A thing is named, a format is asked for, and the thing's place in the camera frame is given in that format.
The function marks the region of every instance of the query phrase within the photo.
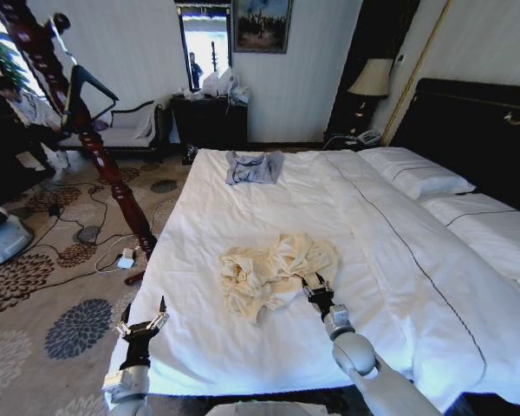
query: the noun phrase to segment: framed picture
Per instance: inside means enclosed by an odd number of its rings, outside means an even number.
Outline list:
[[[284,54],[292,0],[233,0],[235,52]]]

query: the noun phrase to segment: chair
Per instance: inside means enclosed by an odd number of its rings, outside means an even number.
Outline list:
[[[109,128],[100,131],[104,147],[110,153],[151,154],[162,159],[169,145],[172,130],[172,110],[169,99],[143,102],[128,110],[111,111]],[[83,148],[77,134],[59,143],[62,150]]]

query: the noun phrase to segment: headboard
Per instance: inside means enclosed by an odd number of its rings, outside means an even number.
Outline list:
[[[520,210],[520,87],[424,78],[390,146],[406,147]]]

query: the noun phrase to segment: lampshade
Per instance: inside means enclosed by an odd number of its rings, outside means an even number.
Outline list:
[[[387,96],[389,94],[389,72],[392,65],[393,59],[368,59],[366,66],[348,92],[376,97]]]

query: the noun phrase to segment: wooden bedpost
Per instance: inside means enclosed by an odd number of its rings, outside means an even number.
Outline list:
[[[62,111],[69,84],[54,54],[50,27],[36,22],[26,0],[0,0],[0,15],[12,41],[27,54],[34,68],[44,75],[49,85],[49,95]],[[55,15],[54,20],[60,30],[69,27],[69,20],[64,15]],[[100,175],[111,185],[112,196],[118,201],[127,224],[149,257],[156,244],[156,237],[151,233],[146,216],[135,201],[131,188],[121,181],[120,169],[104,149],[101,136],[94,130],[90,112],[83,102],[77,106],[74,120],[80,132],[79,140],[91,153]]]

